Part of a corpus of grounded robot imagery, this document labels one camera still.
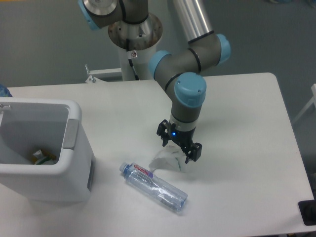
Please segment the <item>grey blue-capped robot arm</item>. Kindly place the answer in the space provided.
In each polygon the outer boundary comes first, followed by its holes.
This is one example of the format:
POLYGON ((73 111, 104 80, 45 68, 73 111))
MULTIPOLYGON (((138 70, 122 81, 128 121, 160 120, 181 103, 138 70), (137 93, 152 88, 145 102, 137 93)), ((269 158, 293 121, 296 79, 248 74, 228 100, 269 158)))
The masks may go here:
POLYGON ((173 1, 189 45, 178 55, 156 51, 163 29, 149 12, 148 1, 80 0, 78 5, 90 29, 108 28, 121 54, 123 79, 153 79, 170 98, 170 118, 157 129, 163 145, 172 141, 187 161, 198 160, 202 145, 193 141, 193 135, 206 97, 206 82, 200 73, 227 61, 231 54, 226 37, 214 33, 203 2, 173 1))

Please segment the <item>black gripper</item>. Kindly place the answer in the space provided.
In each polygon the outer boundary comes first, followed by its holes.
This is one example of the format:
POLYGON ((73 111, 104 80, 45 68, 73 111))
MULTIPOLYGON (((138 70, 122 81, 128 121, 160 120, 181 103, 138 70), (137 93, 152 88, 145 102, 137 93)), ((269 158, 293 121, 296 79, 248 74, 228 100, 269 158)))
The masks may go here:
POLYGON ((186 155, 185 164, 190 161, 196 162, 202 152, 202 144, 193 142, 193 135, 196 128, 189 131, 180 131, 176 128, 176 124, 163 120, 157 129, 157 135, 162 140, 162 146, 165 147, 170 140, 177 144, 186 155))

